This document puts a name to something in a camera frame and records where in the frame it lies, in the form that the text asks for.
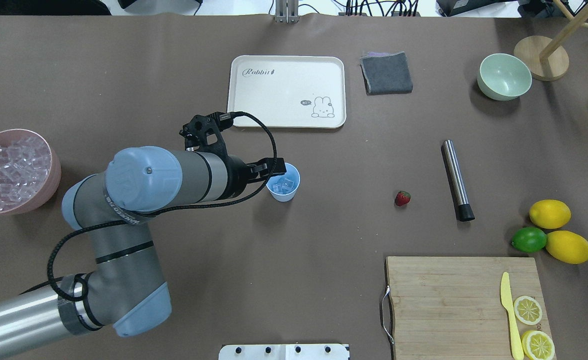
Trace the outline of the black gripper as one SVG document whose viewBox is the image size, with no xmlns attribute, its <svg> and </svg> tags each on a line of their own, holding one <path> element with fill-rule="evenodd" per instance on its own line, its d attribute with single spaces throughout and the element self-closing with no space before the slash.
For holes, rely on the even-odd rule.
<svg viewBox="0 0 588 360">
<path fill-rule="evenodd" d="M 283 158 L 262 158 L 247 165 L 237 156 L 227 157 L 227 198 L 237 198 L 251 180 L 266 180 L 287 173 Z"/>
</svg>

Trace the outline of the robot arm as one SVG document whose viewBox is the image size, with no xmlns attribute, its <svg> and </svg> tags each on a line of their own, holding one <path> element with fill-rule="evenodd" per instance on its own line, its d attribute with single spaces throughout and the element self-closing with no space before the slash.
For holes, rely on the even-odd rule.
<svg viewBox="0 0 588 360">
<path fill-rule="evenodd" d="M 54 247 L 47 281 L 0 303 L 0 359 L 104 326 L 120 337 L 159 326 L 172 304 L 148 222 L 170 211 L 232 205 L 249 183 L 285 170 L 281 157 L 244 162 L 225 149 L 116 153 L 105 171 L 64 195 L 61 212 L 73 231 Z M 92 241 L 95 271 L 56 278 L 53 259 L 81 234 Z"/>
</svg>

